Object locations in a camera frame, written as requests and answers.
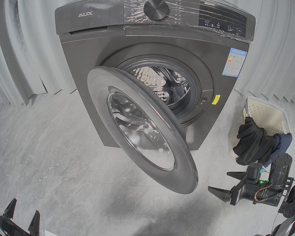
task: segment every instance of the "rotary knob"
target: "rotary knob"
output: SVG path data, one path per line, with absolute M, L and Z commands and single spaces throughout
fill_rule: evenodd
M 167 16 L 169 8 L 163 0 L 148 0 L 143 11 L 145 15 L 152 20 L 161 20 Z

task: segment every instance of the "front-load washing machine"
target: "front-load washing machine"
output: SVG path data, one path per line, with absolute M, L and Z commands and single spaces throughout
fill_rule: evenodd
M 190 150 L 233 89 L 255 17 L 225 1 L 81 0 L 57 8 L 55 24 L 103 144 L 166 188 L 194 191 Z

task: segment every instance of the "orange wire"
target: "orange wire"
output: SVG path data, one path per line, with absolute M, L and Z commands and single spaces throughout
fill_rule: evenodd
M 259 193 L 261 190 L 267 189 L 267 188 L 269 188 L 269 187 L 272 186 L 272 185 L 273 185 L 273 184 L 271 184 L 271 185 L 269 185 L 269 186 L 267 186 L 267 187 L 264 187 L 264 188 L 261 188 L 261 189 L 257 190 L 257 192 L 256 192 L 255 195 L 254 195 L 254 200 L 255 200 L 255 201 L 266 201 L 267 198 L 262 199 L 262 200 L 258 200 L 258 199 L 256 198 L 256 195 L 257 195 L 257 193 Z

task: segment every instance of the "control panel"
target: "control panel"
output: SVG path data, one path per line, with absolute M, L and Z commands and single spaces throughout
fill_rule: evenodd
M 255 23 L 254 16 L 222 0 L 124 0 L 125 25 L 183 26 L 253 41 Z
M 223 6 L 211 6 L 201 2 L 198 25 L 245 37 L 247 17 Z

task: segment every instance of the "plastic wrap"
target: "plastic wrap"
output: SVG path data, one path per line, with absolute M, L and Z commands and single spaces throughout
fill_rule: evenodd
M 253 41 L 255 17 L 226 1 L 165 0 L 169 12 L 159 21 L 145 15 L 143 9 L 146 2 L 147 0 L 124 0 L 126 28 L 143 24 L 148 27 L 186 27 L 215 32 L 222 37 L 247 43 Z

